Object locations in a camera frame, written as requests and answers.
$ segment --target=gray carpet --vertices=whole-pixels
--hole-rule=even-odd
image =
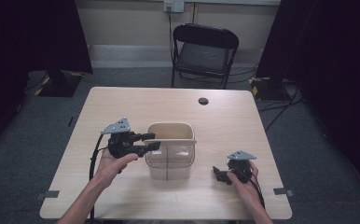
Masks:
[[[238,74],[253,68],[234,68]],[[227,89],[250,90],[253,73],[233,76]],[[39,216],[37,193],[48,190],[76,120],[94,86],[169,88],[171,68],[96,68],[85,75],[73,98],[36,97],[28,90],[20,113],[0,135],[0,223],[54,223]],[[30,75],[29,85],[44,72]],[[214,79],[177,78],[176,88],[221,89]],[[289,86],[294,93],[296,86]],[[284,103],[256,102],[259,109]],[[281,109],[260,112],[267,127]],[[277,223],[360,223],[360,177],[325,139],[321,121],[307,104],[291,105],[267,131],[270,146],[290,197],[293,217]]]

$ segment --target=electrical outlet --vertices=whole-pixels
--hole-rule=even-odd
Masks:
[[[182,2],[182,1],[164,1],[163,2],[163,11],[168,11],[168,8],[171,9],[171,12],[184,12],[184,2]]]
[[[169,11],[168,8],[171,9],[171,12],[174,12],[173,1],[163,2],[163,11]]]

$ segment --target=wall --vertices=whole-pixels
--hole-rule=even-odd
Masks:
[[[278,8],[274,1],[259,1],[263,4],[185,2],[184,13],[172,13],[172,28],[193,21],[227,28],[240,38],[237,58],[258,62]],[[169,18],[162,1],[83,0],[76,4],[89,45],[169,46]]]

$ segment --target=wooden table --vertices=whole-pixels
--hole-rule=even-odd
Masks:
[[[209,104],[200,105],[201,97]],[[283,183],[249,91],[96,87],[90,91],[49,188],[59,190],[59,196],[45,199],[42,218],[57,219],[72,204],[89,180],[90,157],[100,131],[123,117],[136,133],[145,133],[154,122],[189,123],[198,141],[195,161],[189,179],[170,181],[152,179],[144,159],[133,161],[95,204],[96,218],[250,219],[234,186],[217,182],[212,169],[227,170],[227,155],[237,150],[257,157],[254,163],[270,217],[292,216],[286,195],[273,192]]]

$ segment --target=finger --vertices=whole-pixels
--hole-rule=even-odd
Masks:
[[[116,162],[113,162],[112,164],[115,169],[120,170],[124,169],[128,163],[130,163],[131,161],[135,161],[137,158],[138,156],[135,153],[132,153],[117,159]]]
[[[232,183],[236,186],[236,188],[242,186],[242,182],[238,179],[238,177],[232,172],[227,172],[227,176],[232,181]]]
[[[111,155],[111,153],[110,153],[110,151],[108,150],[108,148],[105,148],[104,149],[104,151],[102,152],[102,158],[103,157],[108,157],[108,158],[113,158],[114,159],[114,157]]]
[[[258,175],[258,169],[256,168],[255,164],[252,161],[249,161],[250,167],[252,168],[252,172],[255,176]]]

